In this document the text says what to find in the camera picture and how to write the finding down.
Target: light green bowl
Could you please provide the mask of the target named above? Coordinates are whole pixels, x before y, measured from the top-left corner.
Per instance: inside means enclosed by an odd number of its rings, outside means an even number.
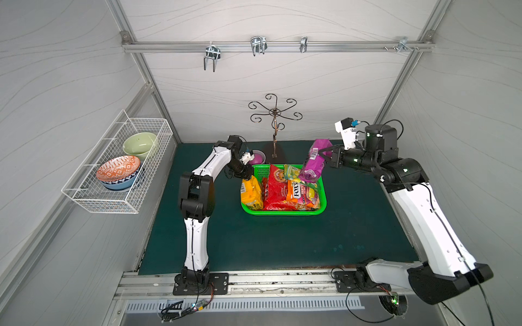
[[[140,132],[130,136],[123,143],[123,151],[127,155],[134,155],[139,158],[139,161],[143,163],[147,156],[153,156],[158,146],[152,148],[156,140],[156,135],[151,132]]]

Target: pink snack bag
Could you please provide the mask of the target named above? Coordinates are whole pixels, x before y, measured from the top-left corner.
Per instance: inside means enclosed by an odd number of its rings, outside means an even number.
[[[308,158],[304,161],[303,168],[299,174],[299,179],[305,182],[316,183],[321,177],[323,168],[326,165],[325,159],[319,155],[319,150],[330,147],[331,142],[328,139],[316,139],[308,151]],[[331,151],[324,152],[328,157],[331,157]]]

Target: yellow snack bag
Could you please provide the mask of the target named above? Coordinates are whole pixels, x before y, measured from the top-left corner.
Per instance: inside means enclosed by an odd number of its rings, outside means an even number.
[[[263,209],[263,199],[261,197],[261,186],[255,176],[250,180],[241,181],[241,202],[253,211]]]

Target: dark green table surface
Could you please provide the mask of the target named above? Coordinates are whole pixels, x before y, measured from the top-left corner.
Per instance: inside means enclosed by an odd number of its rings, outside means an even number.
[[[260,149],[265,143],[250,143]],[[302,164],[311,141],[281,141],[290,164]],[[210,143],[183,143],[163,193],[140,275],[180,272],[186,255],[185,224],[177,208],[180,175],[197,168]],[[316,216],[253,216],[240,204],[240,179],[223,172],[215,182],[216,208],[208,226],[211,271],[353,264],[369,257],[418,260],[380,185],[350,168],[323,170],[328,205]]]

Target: orange patterned bowl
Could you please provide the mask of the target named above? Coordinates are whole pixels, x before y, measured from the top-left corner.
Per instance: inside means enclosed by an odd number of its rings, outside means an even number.
[[[139,158],[133,155],[120,156],[105,162],[97,171],[96,178],[102,182],[126,178],[139,168]]]

